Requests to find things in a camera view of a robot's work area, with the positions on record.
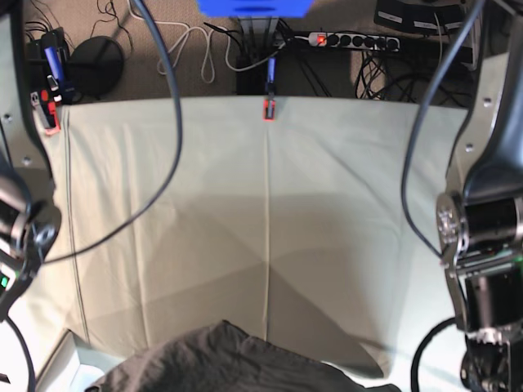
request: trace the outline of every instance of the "dark gray cloth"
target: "dark gray cloth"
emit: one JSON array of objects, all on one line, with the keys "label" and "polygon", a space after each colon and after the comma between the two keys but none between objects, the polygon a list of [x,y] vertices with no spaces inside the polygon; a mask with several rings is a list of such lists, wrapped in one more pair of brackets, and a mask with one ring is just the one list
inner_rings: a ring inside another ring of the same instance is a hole
[{"label": "dark gray cloth", "polygon": [[[371,389],[399,392],[394,386]],[[334,367],[222,322],[138,354],[87,392],[363,392]]]}]

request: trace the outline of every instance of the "power outlet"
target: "power outlet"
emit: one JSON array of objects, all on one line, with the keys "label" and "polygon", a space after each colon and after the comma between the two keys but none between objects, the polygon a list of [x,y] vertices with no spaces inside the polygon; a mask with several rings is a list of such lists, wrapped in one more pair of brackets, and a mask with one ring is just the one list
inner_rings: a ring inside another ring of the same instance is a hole
[{"label": "power outlet", "polygon": [[338,47],[361,51],[398,52],[401,50],[401,42],[398,38],[357,33],[310,33],[309,44],[312,47]]}]

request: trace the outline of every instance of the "black cord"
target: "black cord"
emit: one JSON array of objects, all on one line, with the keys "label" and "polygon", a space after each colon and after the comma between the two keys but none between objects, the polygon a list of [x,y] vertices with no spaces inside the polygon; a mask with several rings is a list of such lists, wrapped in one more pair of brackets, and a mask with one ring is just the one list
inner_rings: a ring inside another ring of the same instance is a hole
[{"label": "black cord", "polygon": [[239,31],[237,30],[224,30],[218,26],[215,26],[214,24],[210,24],[208,22],[204,22],[203,23],[204,25],[206,25],[207,27],[209,27],[210,29],[213,29],[214,31],[216,31],[217,33],[222,33],[222,34],[225,34],[227,37],[229,37],[230,39],[232,39],[234,42],[236,42],[236,45],[238,45],[238,48],[239,50],[244,54],[246,55],[247,54],[247,51],[245,51],[245,45],[243,45],[242,43],[240,43],[240,41],[232,34],[232,33],[238,33],[240,34]]},{"label": "black cord", "polygon": [[42,23],[39,20],[30,20],[28,22],[25,22],[25,25],[36,25],[42,29],[45,29],[46,31],[49,31],[49,28],[47,27],[47,25],[45,23]]},{"label": "black cord", "polygon": [[132,53],[134,53],[134,42],[132,41],[132,36],[131,36],[131,33],[129,33],[129,30],[127,30],[125,27],[123,27],[122,24],[120,23],[120,19],[118,17],[118,14],[116,13],[116,9],[114,8],[114,0],[109,0],[105,4],[105,7],[103,10],[100,8],[100,0],[96,0],[96,7],[98,8],[98,12],[100,14],[111,16],[111,19],[97,20],[94,23],[94,25],[92,26],[92,30],[91,30],[91,34],[89,35],[89,38],[92,38],[92,35],[95,33],[96,26],[99,23],[110,23],[110,22],[113,22],[116,20],[116,24],[117,24],[118,28],[121,29],[123,32],[125,32],[125,34],[127,35],[127,39],[129,40],[129,47],[131,48],[131,53],[129,54],[129,56],[131,56]]},{"label": "black cord", "polygon": [[36,376],[34,374],[33,360],[31,359],[31,354],[29,353],[29,348],[27,347],[27,344],[25,343],[25,339],[24,339],[24,336],[22,335],[22,332],[20,332],[20,329],[18,329],[15,322],[9,316],[7,316],[6,322],[7,322],[7,325],[9,325],[9,327],[15,333],[16,339],[18,339],[18,341],[20,342],[22,351],[24,351],[25,362],[27,363],[27,371],[29,373],[29,382],[27,385],[27,391],[34,392],[36,390]]},{"label": "black cord", "polygon": [[89,245],[88,247],[84,247],[83,249],[80,249],[79,251],[72,252],[69,255],[56,257],[52,260],[49,260],[45,264],[56,263],[58,261],[66,260],[70,257],[80,256],[86,252],[89,252],[92,249],[99,247],[103,243],[106,243],[107,241],[112,239],[116,234],[120,233],[126,227],[131,225],[132,222],[134,222],[136,219],[138,219],[140,216],[142,216],[160,198],[160,196],[163,194],[165,189],[171,183],[171,180],[177,171],[178,164],[180,163],[181,146],[183,144],[183,122],[181,119],[181,102],[180,102],[180,93],[178,91],[177,80],[174,75],[174,70],[171,67],[171,63],[169,60],[169,54],[168,54],[167,48],[165,47],[165,42],[162,39],[162,35],[160,34],[158,27],[156,26],[150,12],[149,12],[149,9],[142,2],[142,0],[133,0],[133,2],[135,4],[136,8],[138,8],[138,10],[140,11],[142,17],[144,18],[145,23],[147,24],[147,27],[149,28],[149,31],[154,39],[154,42],[156,43],[156,47],[158,48],[160,60],[162,61],[163,67],[166,70],[166,78],[168,81],[169,90],[171,91],[171,96],[172,96],[172,100],[174,103],[174,112],[176,114],[177,145],[175,148],[175,154],[174,154],[174,159],[172,160],[171,168],[169,169],[169,172],[167,174],[165,181],[160,185],[160,187],[154,193],[154,195],[138,211],[134,212],[126,221],[124,221],[116,229],[112,230],[106,236],[104,236],[103,238],[94,242],[93,244]]},{"label": "black cord", "polygon": [[51,14],[52,18],[55,20],[56,24],[58,26],[61,26],[60,24],[60,21],[58,21],[58,19],[56,18],[56,15],[54,14],[54,12],[52,11],[51,7],[49,7],[49,5],[47,5],[45,2],[43,2],[42,0],[34,0],[35,2],[37,2],[38,4],[42,4],[48,11],[49,13]]},{"label": "black cord", "polygon": [[304,56],[302,56],[302,54],[300,53],[300,50],[297,46],[299,46],[301,44],[301,41],[299,39],[296,39],[296,35],[295,35],[294,31],[290,28],[288,23],[285,20],[280,19],[279,23],[277,25],[277,29],[282,34],[286,47],[294,54],[294,57],[296,58],[297,62],[302,63],[302,65],[300,65],[300,68],[301,68],[303,74],[305,75],[307,81],[311,85],[313,91],[315,91],[315,94],[318,95],[316,92],[316,89],[314,87],[314,84],[311,83],[311,80],[309,79],[304,67],[306,67],[309,70],[312,77],[314,78],[314,80],[316,80],[316,83],[318,84],[318,86],[320,86],[320,88],[321,88],[322,92],[325,94],[325,96],[328,96],[328,97],[333,96],[330,93],[329,89],[325,86],[323,81],[320,79],[320,76],[311,67],[311,65],[306,60],[306,58]]},{"label": "black cord", "polygon": [[40,15],[42,15],[42,18],[43,20],[46,22],[47,24],[47,27],[49,30],[52,30],[52,23],[51,21],[47,18],[47,15],[42,11],[41,8],[39,8],[36,3],[34,2],[34,0],[30,0],[31,1],[31,4],[33,4],[33,7],[36,11],[38,11],[40,13]]},{"label": "black cord", "polygon": [[[49,7],[45,2],[42,2],[40,0],[30,0],[31,1],[31,4],[33,4],[33,7],[42,15],[42,19],[46,22],[46,25],[47,25],[47,31],[50,31],[50,30],[53,30],[53,26],[52,26],[52,23],[51,21],[47,18],[46,14],[42,11],[41,8],[39,8],[35,2],[37,2],[38,4],[42,4],[43,6],[45,6],[45,8],[47,8],[49,10],[49,13],[52,15],[52,17],[54,18],[56,24],[58,25],[58,27],[60,27],[60,22],[58,21],[58,19],[56,18],[55,14],[53,13],[51,7]],[[66,33],[64,32],[64,40],[69,44],[70,47],[72,47],[73,49],[76,48],[76,46],[73,44],[73,40],[71,39],[71,37]]]},{"label": "black cord", "polygon": [[485,1],[486,0],[476,0],[476,2],[474,2],[474,5],[468,13],[467,18],[463,21],[461,29],[456,34],[455,41],[449,45],[447,52],[445,53],[445,56],[441,61],[440,66],[436,70],[436,73],[431,83],[425,91],[422,103],[419,105],[418,114],[416,115],[416,119],[414,120],[414,125],[410,133],[409,143],[407,144],[407,152],[405,154],[405,164],[401,176],[401,206],[403,207],[405,219],[409,223],[409,226],[412,229],[412,231],[419,237],[419,239],[422,240],[423,243],[425,243],[425,245],[427,245],[431,252],[434,253],[434,255],[438,258],[441,258],[441,253],[422,234],[422,232],[413,222],[412,216],[410,215],[409,203],[407,201],[407,180],[409,178],[409,169],[410,164],[412,163],[412,157],[414,147],[416,146],[416,140],[419,136],[419,132],[421,131],[423,122],[425,120],[425,116],[427,115],[432,99],[434,98],[434,95],[436,94],[438,86],[441,84],[443,77],[452,65],[454,57],[456,57],[456,55],[458,54],[460,47],[463,45],[463,42],[467,38],[468,33],[470,32],[472,26],[476,22],[478,15],[481,13],[481,10],[485,5]]},{"label": "black cord", "polygon": [[422,359],[423,351],[425,351],[427,346],[431,343],[431,340],[436,335],[454,324],[456,324],[456,318],[454,317],[439,323],[428,333],[427,336],[425,336],[425,339],[423,339],[418,346],[416,354],[414,354],[414,358],[412,360],[412,367],[410,368],[410,389],[412,392],[419,392],[419,364]]}]

